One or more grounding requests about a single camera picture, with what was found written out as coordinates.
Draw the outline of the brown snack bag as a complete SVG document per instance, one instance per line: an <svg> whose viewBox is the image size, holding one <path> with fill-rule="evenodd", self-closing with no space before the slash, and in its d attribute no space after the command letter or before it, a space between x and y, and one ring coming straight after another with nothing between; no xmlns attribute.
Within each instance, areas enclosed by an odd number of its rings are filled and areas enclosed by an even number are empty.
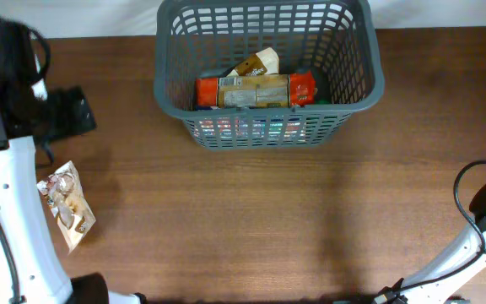
<svg viewBox="0 0 486 304"><path fill-rule="evenodd" d="M36 186L62 232L68 253L71 253L96 222L74 163L68 161Z"/></svg>

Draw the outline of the grey plastic basket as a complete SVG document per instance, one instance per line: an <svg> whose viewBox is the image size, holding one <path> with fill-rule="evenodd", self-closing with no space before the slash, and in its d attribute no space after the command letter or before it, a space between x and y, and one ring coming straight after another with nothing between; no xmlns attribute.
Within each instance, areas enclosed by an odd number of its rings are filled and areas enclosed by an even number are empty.
<svg viewBox="0 0 486 304"><path fill-rule="evenodd" d="M316 101L269 109L197 105L196 82L272 48L280 73L311 72ZM385 86L366 0L170 0L157 13L154 96L207 149L306 147L372 107Z"/></svg>

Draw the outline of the tissue multipack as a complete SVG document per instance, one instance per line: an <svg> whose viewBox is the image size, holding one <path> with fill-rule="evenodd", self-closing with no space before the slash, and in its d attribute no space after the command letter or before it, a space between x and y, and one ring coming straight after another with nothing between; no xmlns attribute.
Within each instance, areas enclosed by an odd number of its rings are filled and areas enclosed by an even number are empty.
<svg viewBox="0 0 486 304"><path fill-rule="evenodd" d="M235 140L238 145L248 140L266 140L271 144L277 140L305 142L307 134L305 123L299 116L206 117L187 120L185 124L195 138L212 144L214 141L227 144L230 140Z"/></svg>

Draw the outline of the beige snack bag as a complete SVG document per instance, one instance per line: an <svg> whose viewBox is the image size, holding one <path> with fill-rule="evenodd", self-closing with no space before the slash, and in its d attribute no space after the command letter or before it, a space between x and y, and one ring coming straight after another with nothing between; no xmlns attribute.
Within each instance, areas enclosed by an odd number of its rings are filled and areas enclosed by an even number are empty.
<svg viewBox="0 0 486 304"><path fill-rule="evenodd" d="M237 64L227 76L261 76L269 74L279 74L279 57L271 47L252 54L243 62Z"/></svg>

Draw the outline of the spaghetti pack red ends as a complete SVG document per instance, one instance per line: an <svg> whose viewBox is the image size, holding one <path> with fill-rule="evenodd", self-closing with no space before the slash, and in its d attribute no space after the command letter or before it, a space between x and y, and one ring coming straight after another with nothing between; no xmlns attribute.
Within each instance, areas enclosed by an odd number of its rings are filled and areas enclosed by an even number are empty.
<svg viewBox="0 0 486 304"><path fill-rule="evenodd" d="M199 108L290 108L314 103L311 72L198 79Z"/></svg>

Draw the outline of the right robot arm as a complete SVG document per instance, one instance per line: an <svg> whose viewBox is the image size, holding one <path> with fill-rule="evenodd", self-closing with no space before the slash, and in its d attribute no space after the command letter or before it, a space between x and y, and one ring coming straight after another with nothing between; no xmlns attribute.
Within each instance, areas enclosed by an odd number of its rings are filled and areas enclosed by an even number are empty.
<svg viewBox="0 0 486 304"><path fill-rule="evenodd" d="M469 206L486 244L486 184L475 194ZM374 303L438 303L448 301L457 290L486 268L486 248L476 262L480 238L467 225L462 232L431 262L392 288L385 288Z"/></svg>

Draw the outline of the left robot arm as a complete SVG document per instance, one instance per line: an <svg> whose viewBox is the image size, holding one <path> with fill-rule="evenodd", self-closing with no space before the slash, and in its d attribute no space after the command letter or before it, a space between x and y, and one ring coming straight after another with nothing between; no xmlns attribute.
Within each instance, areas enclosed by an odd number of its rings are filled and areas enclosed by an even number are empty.
<svg viewBox="0 0 486 304"><path fill-rule="evenodd" d="M34 28L0 18L0 303L143 303L100 274L70 278L57 257L37 189L35 152L95 129L83 90L47 90L51 49Z"/></svg>

